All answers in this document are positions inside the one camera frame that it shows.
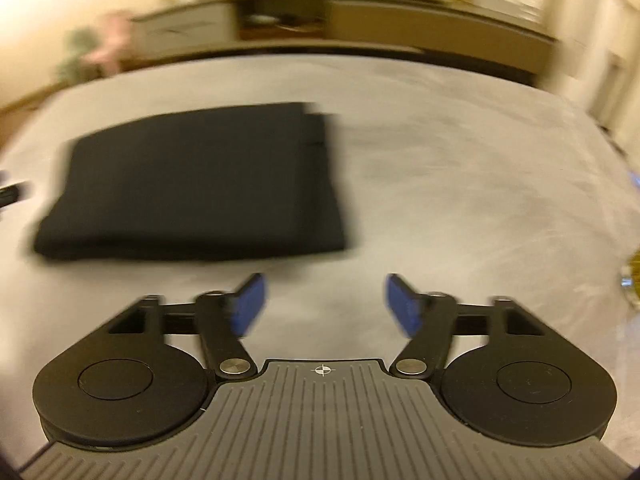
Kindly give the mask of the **black clothing garment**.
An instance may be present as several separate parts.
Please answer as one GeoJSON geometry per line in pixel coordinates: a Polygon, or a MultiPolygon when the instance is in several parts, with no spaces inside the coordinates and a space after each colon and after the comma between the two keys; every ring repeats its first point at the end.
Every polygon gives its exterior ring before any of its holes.
{"type": "Polygon", "coordinates": [[[32,248],[49,260],[340,252],[326,118],[303,103],[145,117],[75,141],[32,248]]]}

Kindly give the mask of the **grey table cloth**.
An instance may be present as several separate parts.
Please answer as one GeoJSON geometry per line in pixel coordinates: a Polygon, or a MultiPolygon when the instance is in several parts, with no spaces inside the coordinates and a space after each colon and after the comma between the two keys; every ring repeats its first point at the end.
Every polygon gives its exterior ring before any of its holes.
{"type": "Polygon", "coordinates": [[[518,300],[603,365],[618,402],[604,440],[639,460],[639,317],[618,274],[639,244],[639,192],[578,108],[532,88],[382,58],[277,55],[168,65],[50,99],[1,159],[28,185],[1,218],[1,446],[43,445],[32,382],[44,364],[147,294],[183,302],[268,278],[245,339],[257,362],[393,359],[405,339],[386,275],[469,304],[518,300]],[[140,117],[307,102],[333,122],[347,252],[219,264],[76,262],[30,249],[58,192],[67,144],[140,117]]]}

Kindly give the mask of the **green plastic chair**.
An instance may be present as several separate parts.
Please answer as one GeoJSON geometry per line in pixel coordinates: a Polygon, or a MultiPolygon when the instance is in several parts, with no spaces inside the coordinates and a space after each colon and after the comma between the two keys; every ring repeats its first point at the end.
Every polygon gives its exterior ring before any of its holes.
{"type": "Polygon", "coordinates": [[[65,39],[65,58],[56,66],[56,76],[61,84],[76,86],[100,76],[100,70],[85,57],[99,47],[98,36],[91,27],[76,28],[65,39]]]}

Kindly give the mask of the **pink plastic chair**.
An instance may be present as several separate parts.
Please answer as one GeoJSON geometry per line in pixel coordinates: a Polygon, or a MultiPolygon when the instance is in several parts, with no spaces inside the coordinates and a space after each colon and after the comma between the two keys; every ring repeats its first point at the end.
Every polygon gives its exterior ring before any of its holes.
{"type": "Polygon", "coordinates": [[[99,44],[82,57],[87,64],[99,67],[107,77],[122,72],[122,60],[131,53],[132,13],[116,10],[104,14],[98,24],[99,44]]]}

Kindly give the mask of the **grey low cabinet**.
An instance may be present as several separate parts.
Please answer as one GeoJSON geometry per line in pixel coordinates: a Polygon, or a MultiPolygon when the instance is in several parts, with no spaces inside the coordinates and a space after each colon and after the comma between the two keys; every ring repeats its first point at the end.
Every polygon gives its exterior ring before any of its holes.
{"type": "Polygon", "coordinates": [[[195,0],[140,14],[146,64],[258,51],[372,51],[534,86],[556,48],[544,26],[450,0],[195,0]]]}

